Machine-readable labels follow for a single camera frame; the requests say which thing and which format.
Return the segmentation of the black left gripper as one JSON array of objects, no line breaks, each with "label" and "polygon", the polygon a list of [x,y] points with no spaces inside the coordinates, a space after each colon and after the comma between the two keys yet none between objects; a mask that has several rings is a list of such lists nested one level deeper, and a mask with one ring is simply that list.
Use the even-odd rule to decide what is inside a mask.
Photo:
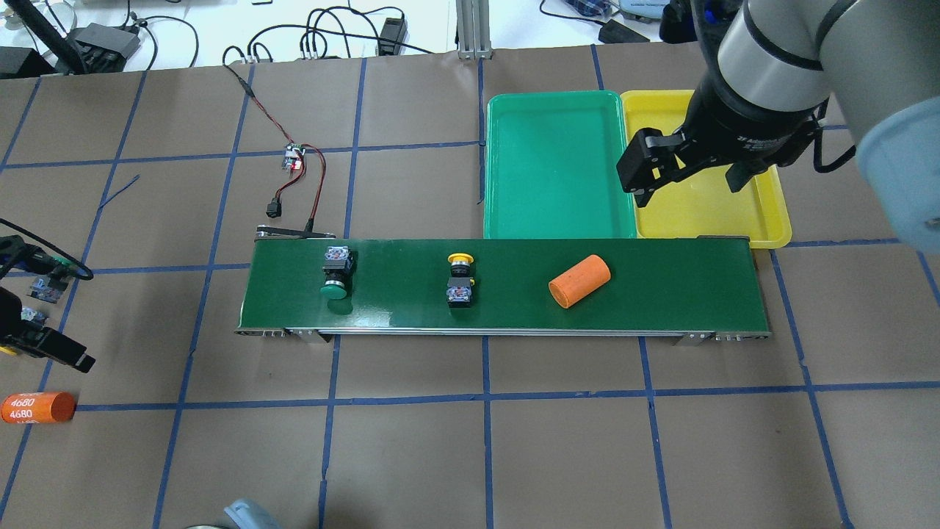
[{"label": "black left gripper", "polygon": [[[2,237],[1,278],[11,270],[32,273],[31,259],[34,246],[20,235]],[[24,354],[38,359],[53,359],[58,364],[87,374],[96,359],[87,354],[87,346],[49,327],[27,328],[21,320],[21,299],[13,292],[1,288],[1,339],[3,346],[19,346]]]}]

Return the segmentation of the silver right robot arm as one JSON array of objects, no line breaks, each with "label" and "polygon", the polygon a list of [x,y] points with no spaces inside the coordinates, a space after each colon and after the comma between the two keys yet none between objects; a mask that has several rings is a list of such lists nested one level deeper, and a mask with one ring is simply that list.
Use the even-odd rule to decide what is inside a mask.
[{"label": "silver right robot arm", "polygon": [[854,159],[896,237],[937,254],[938,3],[742,1],[718,24],[708,12],[691,2],[707,71],[684,122],[672,134],[639,129],[615,166],[635,204],[717,167],[741,191],[818,142],[836,98],[855,145],[816,170]]}]

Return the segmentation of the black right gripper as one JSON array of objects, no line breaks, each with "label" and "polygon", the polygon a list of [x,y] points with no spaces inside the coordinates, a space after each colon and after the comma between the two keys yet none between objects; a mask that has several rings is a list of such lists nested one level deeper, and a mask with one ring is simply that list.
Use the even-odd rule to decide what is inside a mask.
[{"label": "black right gripper", "polygon": [[679,167],[679,160],[731,165],[726,184],[738,193],[769,165],[795,163],[823,128],[810,109],[782,112],[746,101],[711,69],[696,87],[677,131],[664,135],[659,129],[638,129],[615,165],[622,190],[632,195],[635,207],[648,206],[657,190],[691,175]]}]

